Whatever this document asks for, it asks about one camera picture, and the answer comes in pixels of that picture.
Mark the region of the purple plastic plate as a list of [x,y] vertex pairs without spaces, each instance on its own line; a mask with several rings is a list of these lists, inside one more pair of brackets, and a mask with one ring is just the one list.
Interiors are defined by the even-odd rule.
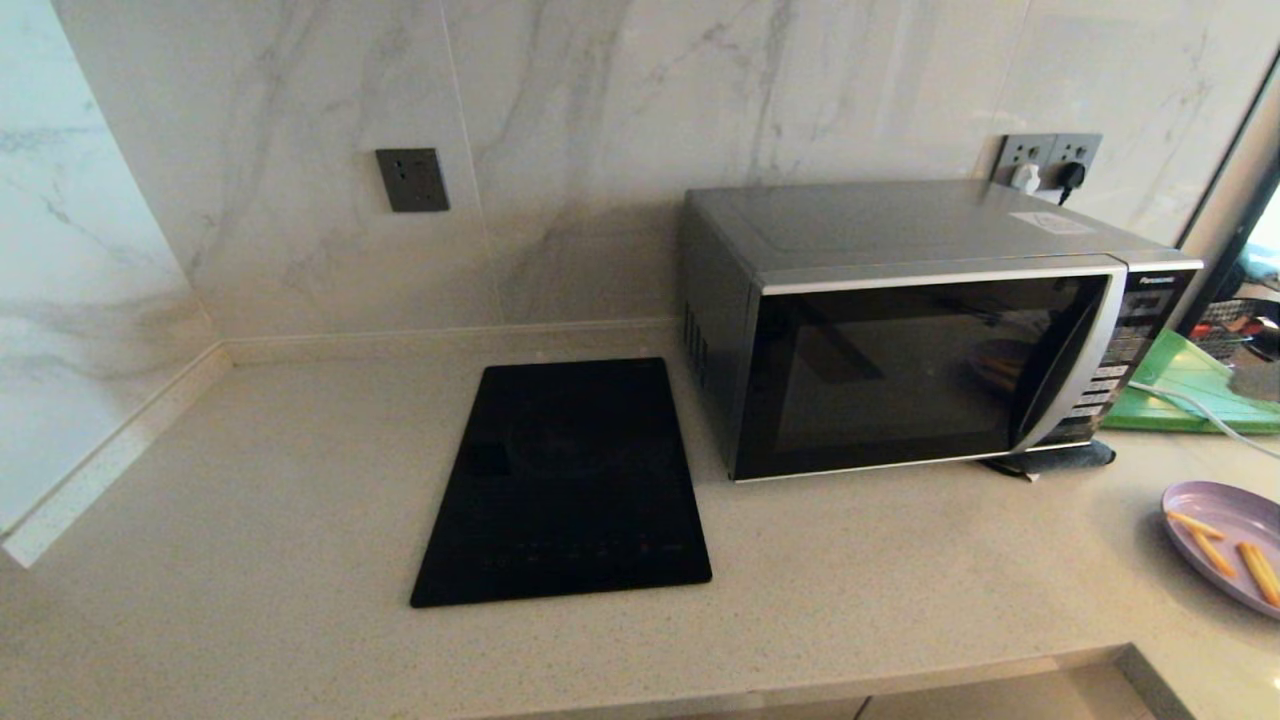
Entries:
[[[1253,544],[1280,583],[1280,505],[1247,489],[1193,480],[1166,488],[1161,510],[1166,536],[1188,568],[1240,606],[1280,623],[1280,607],[1266,600],[1266,593],[1258,587],[1238,550],[1242,542]],[[1219,538],[1207,536],[1206,544],[1233,570],[1231,575],[1220,571],[1181,516],[1220,534]]]

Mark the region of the silver black microwave oven body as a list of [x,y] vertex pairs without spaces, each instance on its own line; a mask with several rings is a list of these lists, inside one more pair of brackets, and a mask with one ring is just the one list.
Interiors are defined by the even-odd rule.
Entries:
[[1119,263],[1124,295],[1101,364],[1069,418],[1033,452],[1094,438],[1203,266],[1176,249],[980,179],[691,190],[677,242],[684,342],[732,480],[764,295]]

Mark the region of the green plastic cutting board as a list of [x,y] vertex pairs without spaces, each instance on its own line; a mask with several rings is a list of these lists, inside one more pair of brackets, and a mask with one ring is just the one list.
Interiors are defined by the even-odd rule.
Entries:
[[1234,395],[1233,366],[1161,331],[1102,427],[1115,430],[1219,433],[1211,416],[1244,436],[1280,436],[1280,404]]

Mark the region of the black rubber pad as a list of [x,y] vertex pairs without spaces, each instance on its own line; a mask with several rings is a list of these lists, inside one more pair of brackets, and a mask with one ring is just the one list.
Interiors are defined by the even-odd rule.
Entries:
[[1114,462],[1116,456],[1117,454],[1114,448],[1094,439],[1082,446],[1043,448],[1027,454],[987,457],[978,462],[983,468],[997,471],[1001,475],[1034,483],[1048,473],[1105,468]]

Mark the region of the black glass induction cooktop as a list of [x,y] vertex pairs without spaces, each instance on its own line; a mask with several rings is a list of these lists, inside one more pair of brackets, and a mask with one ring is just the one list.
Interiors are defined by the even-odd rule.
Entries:
[[483,372],[413,609],[712,578],[663,359]]

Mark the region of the grey wall power socket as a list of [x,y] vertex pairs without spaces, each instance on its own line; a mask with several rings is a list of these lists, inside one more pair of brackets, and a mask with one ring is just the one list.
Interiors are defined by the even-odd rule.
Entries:
[[1044,161],[1056,133],[1006,135],[995,160],[991,181],[1010,187],[1010,176],[1020,163]]
[[1080,161],[1087,165],[1091,173],[1094,156],[1102,143],[1102,135],[1098,133],[1057,133],[1051,143],[1051,149],[1041,165],[1041,190],[1057,191],[1059,173],[1068,161]]

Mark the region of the dark grey single wall socket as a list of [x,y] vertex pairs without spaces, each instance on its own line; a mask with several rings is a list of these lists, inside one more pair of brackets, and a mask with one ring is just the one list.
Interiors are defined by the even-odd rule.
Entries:
[[375,159],[393,213],[451,210],[435,149],[378,149]]

